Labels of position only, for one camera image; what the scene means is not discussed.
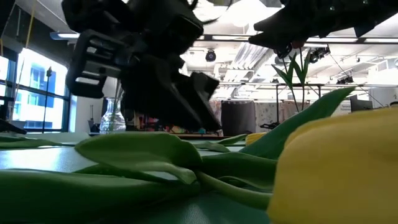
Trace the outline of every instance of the green leaf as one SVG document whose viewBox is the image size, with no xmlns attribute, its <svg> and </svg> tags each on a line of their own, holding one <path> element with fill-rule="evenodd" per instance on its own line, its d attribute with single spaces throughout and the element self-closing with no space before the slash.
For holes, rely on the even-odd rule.
<svg viewBox="0 0 398 224">
<path fill-rule="evenodd" d="M 0 142 L 17 142 L 23 140 L 32 140 L 29 138 L 20 138 L 20 137 L 7 137 L 7 136 L 0 136 Z"/>
<path fill-rule="evenodd" d="M 174 185 L 128 178 L 39 170 L 0 170 L 0 223 L 86 223 L 144 207 L 174 193 Z"/>
<path fill-rule="evenodd" d="M 24 139 L 22 138 L 19 141 L 16 141 L 16 139 L 8 139 L 7 141 L 4 141 L 4 138 L 2 139 L 3 142 L 0 142 L 0 149 L 7 149 L 7 150 L 12 150 L 12 149 L 22 149 L 22 148 L 36 148 L 36 147 L 42 147 L 42 146 L 64 146 L 61 143 L 56 143 L 48 140 L 43 140 L 43 139 Z"/>
<path fill-rule="evenodd" d="M 230 146 L 237 142 L 245 140 L 247 136 L 248 136 L 247 134 L 240 134 L 238 136 L 234 136 L 234 137 L 230 137 L 230 138 L 226 138 L 226 139 L 217 141 L 216 143 L 222 144 L 224 146 Z"/>
<path fill-rule="evenodd" d="M 307 75 L 308 73 L 308 66 L 310 65 L 310 59 L 311 59 L 311 49 L 308 51 L 307 56 L 305 57 L 304 60 L 304 68 L 302 73 Z"/>
<path fill-rule="evenodd" d="M 201 183 L 208 185 L 212 189 L 217 190 L 219 193 L 236 202 L 252 208 L 258 208 L 265 211 L 272 196 L 272 194 L 269 193 L 260 193 L 232 186 L 202 172 L 196 172 L 196 175 Z"/>
<path fill-rule="evenodd" d="M 300 80 L 301 85 L 304 86 L 307 74 L 303 73 L 303 71 L 301 71 L 301 68 L 300 68 L 299 64 L 296 61 L 292 61 L 290 63 L 290 66 L 294 67 L 294 70 L 296 71 L 297 77 Z"/>
<path fill-rule="evenodd" d="M 99 164 L 131 172 L 159 171 L 191 184 L 201 157 L 192 144 L 168 133 L 119 133 L 97 136 L 75 146 L 82 156 Z"/>
<path fill-rule="evenodd" d="M 115 167 L 97 164 L 93 165 L 78 171 L 75 171 L 76 174 L 95 174 L 95 175 L 111 175 L 116 177 L 124 177 L 130 179 L 158 182 L 158 183 L 173 183 L 173 180 L 167 180 L 161 177 L 157 177 L 154 175 L 146 174 L 144 172 L 131 172 L 129 170 L 122 170 Z"/>
<path fill-rule="evenodd" d="M 293 57 L 289 57 L 291 62 L 290 62 L 289 69 L 287 70 L 286 75 L 290 79 L 290 82 L 292 82 L 292 80 L 293 80 L 294 62 L 296 62 L 296 56 L 297 56 L 297 54 L 294 53 Z"/>
<path fill-rule="evenodd" d="M 283 80 L 286 82 L 286 85 L 290 89 L 292 89 L 293 88 L 292 78 L 289 78 L 289 76 L 286 73 L 284 73 L 281 69 L 277 68 L 275 65 L 272 65 L 272 67 L 275 69 L 278 75 L 283 78 Z"/>
<path fill-rule="evenodd" d="M 301 125 L 331 116 L 355 87 L 332 91 L 314 102 L 309 108 L 289 118 L 262 138 L 241 149 L 240 152 L 268 159 L 278 159 L 288 136 Z"/>
<path fill-rule="evenodd" d="M 277 161 L 229 152 L 203 156 L 201 171 L 221 180 L 239 180 L 259 189 L 270 190 L 274 185 Z"/>
<path fill-rule="evenodd" d="M 215 151 L 215 152 L 230 152 L 229 149 L 222 144 L 218 144 L 215 142 L 201 142 L 201 143 L 193 143 L 193 145 L 197 149 L 207 149 L 210 151 Z"/>
</svg>

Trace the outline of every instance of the curtain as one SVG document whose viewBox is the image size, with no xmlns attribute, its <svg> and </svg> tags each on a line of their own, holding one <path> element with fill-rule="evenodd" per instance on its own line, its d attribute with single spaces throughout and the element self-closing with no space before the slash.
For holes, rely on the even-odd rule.
<svg viewBox="0 0 398 224">
<path fill-rule="evenodd" d="M 221 122 L 225 136 L 256 132 L 256 112 L 252 101 L 224 101 Z"/>
<path fill-rule="evenodd" d="M 223 125 L 221 122 L 221 101 L 220 100 L 210 100 L 209 105 L 214 112 L 214 116 L 220 125 Z M 223 130 L 218 131 L 218 136 L 223 136 Z"/>
<path fill-rule="evenodd" d="M 301 111 L 302 103 L 297 103 L 298 110 Z M 310 103 L 304 103 L 304 109 L 307 109 Z M 279 103 L 279 122 L 282 123 L 295 115 L 297 113 L 297 108 L 294 102 L 284 101 Z"/>
<path fill-rule="evenodd" d="M 276 103 L 255 103 L 256 109 L 256 132 L 269 132 L 270 129 L 262 128 L 264 124 L 272 124 L 277 121 Z"/>
</svg>

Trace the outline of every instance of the table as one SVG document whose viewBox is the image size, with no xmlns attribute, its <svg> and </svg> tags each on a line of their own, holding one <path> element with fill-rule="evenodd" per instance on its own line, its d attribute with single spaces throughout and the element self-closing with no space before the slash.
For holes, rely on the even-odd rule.
<svg viewBox="0 0 398 224">
<path fill-rule="evenodd" d="M 230 147 L 238 151 L 240 147 Z M 201 155 L 216 154 L 200 151 Z M 74 172 L 95 163 L 85 159 L 72 147 L 50 147 L 0 151 L 0 169 L 39 169 Z M 215 192 L 197 197 L 158 205 L 139 215 L 118 217 L 118 222 L 132 224 L 268 224 L 262 210 L 249 208 Z"/>
</svg>

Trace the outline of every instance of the ceiling light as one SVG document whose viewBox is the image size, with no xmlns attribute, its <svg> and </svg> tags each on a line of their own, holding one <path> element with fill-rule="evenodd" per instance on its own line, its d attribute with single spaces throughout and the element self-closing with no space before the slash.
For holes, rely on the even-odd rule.
<svg viewBox="0 0 398 224">
<path fill-rule="evenodd" d="M 80 34 L 58 34 L 58 36 L 65 39 L 77 39 L 79 38 Z"/>
<path fill-rule="evenodd" d="M 327 44 L 304 44 L 304 47 L 328 47 Z"/>
<path fill-rule="evenodd" d="M 344 38 L 344 37 L 325 37 L 325 38 L 316 38 L 310 37 L 308 38 L 307 42 L 321 42 L 321 43 L 346 43 L 346 42 L 356 42 L 357 38 Z"/>
<path fill-rule="evenodd" d="M 213 40 L 240 40 L 248 41 L 250 36 L 245 35 L 213 35 Z"/>
<path fill-rule="evenodd" d="M 398 38 L 367 38 L 365 43 L 395 43 L 398 44 Z"/>
</svg>

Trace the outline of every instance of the flower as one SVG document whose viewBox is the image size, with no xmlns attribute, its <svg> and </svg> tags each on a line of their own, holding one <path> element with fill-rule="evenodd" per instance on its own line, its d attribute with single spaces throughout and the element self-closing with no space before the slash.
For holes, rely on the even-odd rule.
<svg viewBox="0 0 398 224">
<path fill-rule="evenodd" d="M 274 224 L 398 223 L 398 108 L 313 121 L 279 158 Z"/>
</svg>

